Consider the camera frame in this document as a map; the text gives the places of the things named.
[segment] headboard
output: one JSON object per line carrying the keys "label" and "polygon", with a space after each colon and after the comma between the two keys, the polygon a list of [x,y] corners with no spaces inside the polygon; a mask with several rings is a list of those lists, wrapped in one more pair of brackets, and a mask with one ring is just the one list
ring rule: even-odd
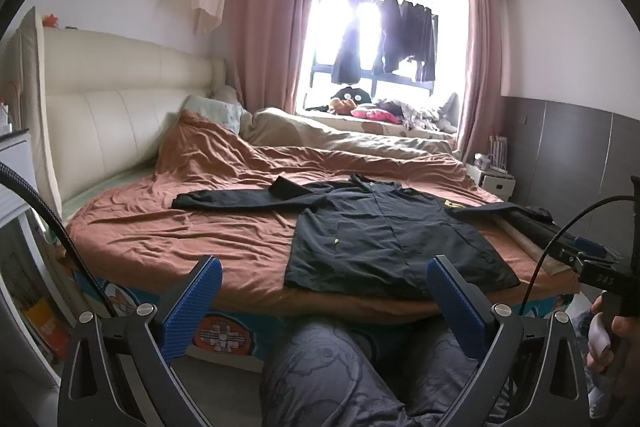
{"label": "headboard", "polygon": [[223,60],[85,30],[43,28],[33,8],[0,62],[0,98],[29,128],[38,190],[62,203],[158,153],[189,94],[225,84]]}

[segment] gray pants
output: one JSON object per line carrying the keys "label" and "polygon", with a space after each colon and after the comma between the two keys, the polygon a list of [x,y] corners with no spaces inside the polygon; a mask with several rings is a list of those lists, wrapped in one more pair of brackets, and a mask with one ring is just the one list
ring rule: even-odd
{"label": "gray pants", "polygon": [[[297,323],[262,373],[263,427],[435,426],[476,361],[435,317],[421,323],[395,360],[383,365],[376,371],[335,319]],[[487,425],[500,422],[507,404],[503,391]]]}

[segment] hand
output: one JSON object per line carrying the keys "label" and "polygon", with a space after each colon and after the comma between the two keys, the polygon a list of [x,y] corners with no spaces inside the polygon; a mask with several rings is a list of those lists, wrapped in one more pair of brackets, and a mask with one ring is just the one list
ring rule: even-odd
{"label": "hand", "polygon": [[[593,303],[591,312],[594,314],[602,311],[602,297]],[[611,323],[611,330],[618,337],[629,343],[629,352],[626,362],[618,375],[614,394],[619,397],[637,396],[640,394],[640,318],[639,317],[615,317]],[[612,350],[605,349],[598,356],[591,343],[587,355],[587,367],[596,373],[600,373],[613,361]]]}

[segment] brown plush toy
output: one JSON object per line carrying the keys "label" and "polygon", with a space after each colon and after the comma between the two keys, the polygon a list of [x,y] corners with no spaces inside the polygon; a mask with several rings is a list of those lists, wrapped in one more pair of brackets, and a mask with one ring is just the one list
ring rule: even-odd
{"label": "brown plush toy", "polygon": [[350,98],[340,100],[340,98],[332,98],[329,102],[329,112],[340,114],[342,116],[351,116],[351,111],[356,108],[356,103]]}

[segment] light green pillow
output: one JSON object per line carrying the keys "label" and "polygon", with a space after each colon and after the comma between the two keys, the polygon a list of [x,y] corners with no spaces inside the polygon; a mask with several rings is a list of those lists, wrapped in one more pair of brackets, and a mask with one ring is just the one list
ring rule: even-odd
{"label": "light green pillow", "polygon": [[214,123],[219,123],[236,134],[240,132],[240,119],[244,113],[244,108],[241,105],[190,94],[183,108],[196,112]]}

